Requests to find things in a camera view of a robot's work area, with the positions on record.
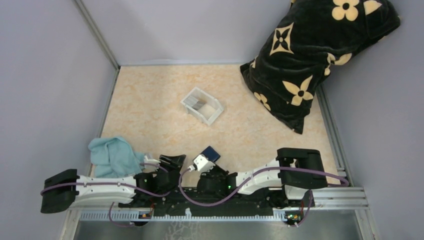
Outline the navy blue card holder wallet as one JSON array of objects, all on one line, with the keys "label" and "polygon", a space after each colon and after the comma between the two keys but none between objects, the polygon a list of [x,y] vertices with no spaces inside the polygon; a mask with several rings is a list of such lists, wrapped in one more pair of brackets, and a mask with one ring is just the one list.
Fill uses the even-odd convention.
[{"label": "navy blue card holder wallet", "polygon": [[206,147],[201,154],[213,163],[221,158],[221,155],[212,146]]}]

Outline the white plastic card box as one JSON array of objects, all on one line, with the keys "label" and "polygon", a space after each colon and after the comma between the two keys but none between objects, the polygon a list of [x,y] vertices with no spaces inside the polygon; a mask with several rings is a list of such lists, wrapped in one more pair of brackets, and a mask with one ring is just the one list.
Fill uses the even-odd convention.
[{"label": "white plastic card box", "polygon": [[211,126],[225,109],[217,98],[199,87],[194,87],[180,103],[187,114],[194,116],[207,126]]}]

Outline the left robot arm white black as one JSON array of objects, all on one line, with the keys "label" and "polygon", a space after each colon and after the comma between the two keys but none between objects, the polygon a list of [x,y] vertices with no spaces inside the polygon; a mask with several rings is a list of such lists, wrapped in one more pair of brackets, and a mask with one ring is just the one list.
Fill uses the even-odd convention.
[{"label": "left robot arm white black", "polygon": [[145,159],[146,172],[118,178],[78,175],[76,169],[64,170],[44,181],[40,212],[54,214],[69,208],[109,206],[147,208],[165,198],[178,185],[186,155],[160,155]]}]

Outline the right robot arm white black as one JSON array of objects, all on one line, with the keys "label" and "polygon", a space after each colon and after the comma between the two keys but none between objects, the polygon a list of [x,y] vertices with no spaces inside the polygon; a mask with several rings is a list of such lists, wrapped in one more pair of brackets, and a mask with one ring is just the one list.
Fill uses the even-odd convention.
[{"label": "right robot arm white black", "polygon": [[252,195],[260,189],[282,188],[281,199],[295,206],[306,190],[328,186],[320,151],[305,148],[280,148],[277,156],[264,166],[251,171],[229,174],[218,165],[200,175],[197,190],[214,197],[225,197],[237,189],[241,195]]}]

